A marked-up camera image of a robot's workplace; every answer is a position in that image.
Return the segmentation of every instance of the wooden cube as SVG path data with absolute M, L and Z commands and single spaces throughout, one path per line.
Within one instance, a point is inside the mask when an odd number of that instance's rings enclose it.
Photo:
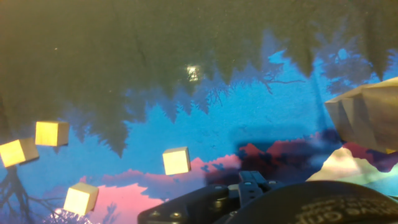
M 398 150 L 398 77 L 364 88 L 363 98 L 377 143 Z
M 188 147 L 168 149 L 163 153 L 166 175 L 183 174 L 191 170 Z
M 366 85 L 357 87 L 325 102 L 325 106 L 329 112 L 330 118 L 333 121 L 340 138 L 344 141 L 356 142 L 356 138 L 353 128 L 351 127 L 351 123 L 349 122 L 346 110 L 344 109 L 342 100 L 361 93 L 362 88 L 365 86 Z
M 33 138 L 20 139 L 0 146 L 0 156 L 5 167 L 31 161 L 39 157 Z
M 69 141 L 69 123 L 61 121 L 38 121 L 36 145 L 62 146 Z
M 67 198 L 63 209 L 78 215 L 86 215 L 94 209 L 99 188 L 78 183 L 68 189 Z

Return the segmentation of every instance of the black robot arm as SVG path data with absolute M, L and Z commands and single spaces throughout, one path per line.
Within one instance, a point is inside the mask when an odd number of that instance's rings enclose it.
M 256 171 L 236 185 L 209 185 L 143 211 L 138 224 L 398 223 L 398 203 L 355 184 L 314 181 L 284 186 Z

